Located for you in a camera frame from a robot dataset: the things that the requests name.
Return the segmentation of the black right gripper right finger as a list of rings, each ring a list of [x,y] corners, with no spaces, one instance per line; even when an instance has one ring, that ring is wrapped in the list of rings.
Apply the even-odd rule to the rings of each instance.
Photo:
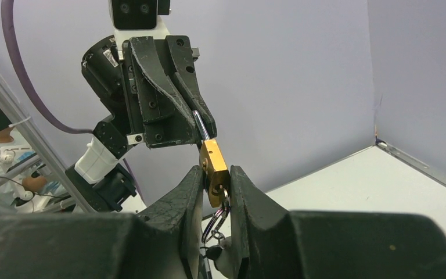
[[[446,278],[446,236],[405,213],[289,211],[232,166],[235,278]]]

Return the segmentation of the silver key with rings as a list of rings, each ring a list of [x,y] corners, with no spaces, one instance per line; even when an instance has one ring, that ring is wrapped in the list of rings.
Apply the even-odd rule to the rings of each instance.
[[[220,208],[213,214],[202,233],[202,244],[204,245],[212,239],[221,241],[225,238],[225,235],[220,231],[220,229],[231,212],[231,202],[226,189],[222,190],[222,196],[223,201]]]

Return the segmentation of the brass long-shackle padlock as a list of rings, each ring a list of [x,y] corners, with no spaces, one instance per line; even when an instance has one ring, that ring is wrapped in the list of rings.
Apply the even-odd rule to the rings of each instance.
[[[216,208],[228,196],[231,176],[217,140],[210,138],[200,113],[197,110],[193,110],[192,113],[200,135],[202,136],[199,162],[206,174],[209,204],[212,208]]]

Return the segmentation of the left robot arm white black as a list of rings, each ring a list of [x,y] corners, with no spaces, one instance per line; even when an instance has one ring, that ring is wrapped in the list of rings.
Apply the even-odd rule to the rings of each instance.
[[[89,148],[94,156],[87,169],[101,156],[113,165],[91,178],[72,165],[66,175],[97,212],[119,212],[135,196],[134,177],[120,164],[133,147],[200,145],[194,111],[209,137],[217,136],[216,121],[200,93],[188,36],[133,37],[122,48],[118,51],[110,35],[90,47],[81,61],[83,77],[109,111],[93,129]]]

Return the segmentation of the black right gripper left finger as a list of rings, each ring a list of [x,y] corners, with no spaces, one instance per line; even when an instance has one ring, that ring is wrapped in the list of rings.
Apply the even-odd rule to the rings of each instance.
[[[197,278],[203,177],[138,214],[0,215],[0,278]]]

